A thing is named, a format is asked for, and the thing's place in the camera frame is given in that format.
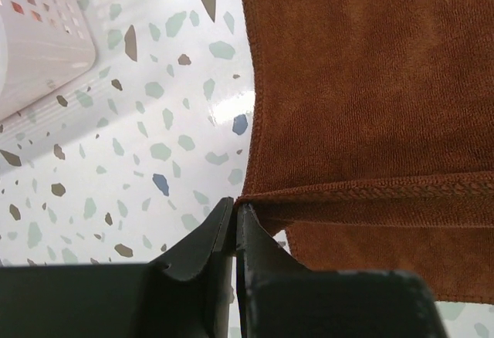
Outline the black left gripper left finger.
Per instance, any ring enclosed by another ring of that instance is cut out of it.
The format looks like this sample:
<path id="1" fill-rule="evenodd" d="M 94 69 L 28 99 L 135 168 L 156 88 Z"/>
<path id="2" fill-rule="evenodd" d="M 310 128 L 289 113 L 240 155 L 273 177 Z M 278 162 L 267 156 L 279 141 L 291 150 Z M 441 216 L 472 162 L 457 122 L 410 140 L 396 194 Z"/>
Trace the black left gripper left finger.
<path id="1" fill-rule="evenodd" d="M 8 266 L 3 337 L 225 337 L 233 200 L 147 263 Z"/>

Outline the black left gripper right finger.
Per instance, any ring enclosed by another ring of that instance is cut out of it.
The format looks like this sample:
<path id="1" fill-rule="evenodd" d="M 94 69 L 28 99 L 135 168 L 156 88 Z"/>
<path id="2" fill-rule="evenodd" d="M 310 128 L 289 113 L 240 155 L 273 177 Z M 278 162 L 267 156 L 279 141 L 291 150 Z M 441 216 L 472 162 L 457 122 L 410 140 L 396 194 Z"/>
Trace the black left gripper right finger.
<path id="1" fill-rule="evenodd" d="M 237 212 L 237 286 L 243 337 L 445 337 L 434 298 L 401 270 L 314 272 Z"/>

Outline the brown towel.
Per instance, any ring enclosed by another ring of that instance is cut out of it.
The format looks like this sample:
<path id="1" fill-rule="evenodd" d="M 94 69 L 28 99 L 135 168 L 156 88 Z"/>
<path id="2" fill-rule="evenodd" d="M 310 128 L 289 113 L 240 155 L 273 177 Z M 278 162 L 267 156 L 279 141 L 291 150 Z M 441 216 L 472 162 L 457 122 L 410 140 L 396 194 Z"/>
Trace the brown towel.
<path id="1" fill-rule="evenodd" d="M 242 0 L 239 202 L 309 269 L 403 269 L 493 301 L 493 0 Z"/>

